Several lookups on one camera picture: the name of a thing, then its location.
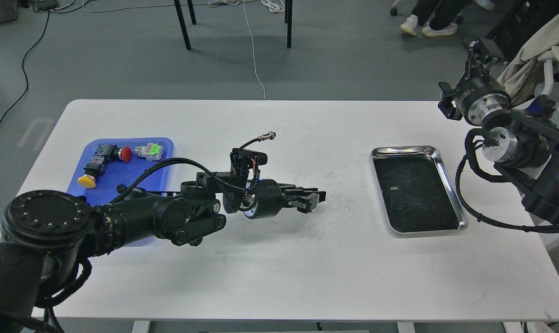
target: black pants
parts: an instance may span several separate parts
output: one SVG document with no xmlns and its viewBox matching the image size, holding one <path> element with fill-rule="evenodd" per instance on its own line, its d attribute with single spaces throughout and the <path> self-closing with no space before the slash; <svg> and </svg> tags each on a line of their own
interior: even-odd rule
<svg viewBox="0 0 559 333">
<path fill-rule="evenodd" d="M 435 9 L 435 17 L 430 21 L 429 26 L 433 30 L 442 30 L 451 24 L 468 1 L 442 0 L 440 2 L 440 0 L 419 0 L 411 13 L 417 16 L 418 25 L 425 25 Z"/>
</svg>

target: white table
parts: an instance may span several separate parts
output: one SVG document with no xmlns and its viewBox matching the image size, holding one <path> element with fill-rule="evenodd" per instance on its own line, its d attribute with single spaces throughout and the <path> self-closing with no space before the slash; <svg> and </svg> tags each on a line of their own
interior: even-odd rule
<svg viewBox="0 0 559 333">
<path fill-rule="evenodd" d="M 227 171 L 233 147 L 253 144 L 262 177 L 327 192 L 313 213 L 228 215 L 199 247 L 155 240 L 92 259 L 93 274 L 57 306 L 60 317 L 147 320 L 556 321 L 559 277 L 537 234 L 470 217 L 452 236 L 396 238 L 386 222 L 370 152 L 432 145 L 449 173 L 470 126 L 435 102 L 146 101 L 70 103 L 20 192 L 64 191 L 89 142 L 169 137 L 174 156 Z M 168 190 L 198 170 L 174 166 Z M 470 172 L 463 193 L 478 210 L 532 224 L 510 184 Z M 34 315 L 41 315 L 36 309 Z"/>
</svg>

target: chair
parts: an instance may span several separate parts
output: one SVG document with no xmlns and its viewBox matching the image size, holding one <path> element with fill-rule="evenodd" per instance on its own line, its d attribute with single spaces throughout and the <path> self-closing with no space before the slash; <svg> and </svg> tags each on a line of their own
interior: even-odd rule
<svg viewBox="0 0 559 333">
<path fill-rule="evenodd" d="M 189 16 L 191 16 L 191 24 L 196 25 L 195 11 L 193 10 L 193 0 L 187 0 L 189 6 Z M 191 43 L 189 42 L 189 34 L 187 33 L 187 26 L 183 18 L 183 11 L 180 8 L 180 0 L 174 0 L 174 7 L 176 8 L 176 15 L 179 17 L 180 30 L 183 33 L 183 40 L 187 50 L 191 50 Z M 286 9 L 284 15 L 284 22 L 288 24 L 288 48 L 292 48 L 292 0 L 286 0 Z"/>
</svg>

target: metal tray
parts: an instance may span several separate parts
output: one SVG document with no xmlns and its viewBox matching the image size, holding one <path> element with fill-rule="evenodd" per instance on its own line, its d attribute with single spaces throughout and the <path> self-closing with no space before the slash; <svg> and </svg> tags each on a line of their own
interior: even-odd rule
<svg viewBox="0 0 559 333">
<path fill-rule="evenodd" d="M 466 228 L 468 219 L 436 148 L 381 147 L 371 156 L 389 226 L 397 235 L 433 236 Z"/>
</svg>

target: white sneaker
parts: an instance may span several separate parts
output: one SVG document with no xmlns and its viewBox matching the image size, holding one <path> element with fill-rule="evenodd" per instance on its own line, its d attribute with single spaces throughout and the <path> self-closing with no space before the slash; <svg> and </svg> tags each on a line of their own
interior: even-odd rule
<svg viewBox="0 0 559 333">
<path fill-rule="evenodd" d="M 455 23 L 451 23 L 448 27 L 445 27 L 442 30 L 433 30 L 429 27 L 429 25 L 426 25 L 422 29 L 422 34 L 426 37 L 448 36 L 457 32 L 458 29 L 459 26 L 455 25 Z"/>
<path fill-rule="evenodd" d="M 417 36 L 417 16 L 412 14 L 410 17 L 407 17 L 407 21 L 401 25 L 401 30 L 411 36 Z"/>
<path fill-rule="evenodd" d="M 491 2 L 491 0 L 472 0 L 472 1 L 487 11 L 493 11 L 493 9 L 496 8 L 496 5 L 493 2 Z"/>
</svg>

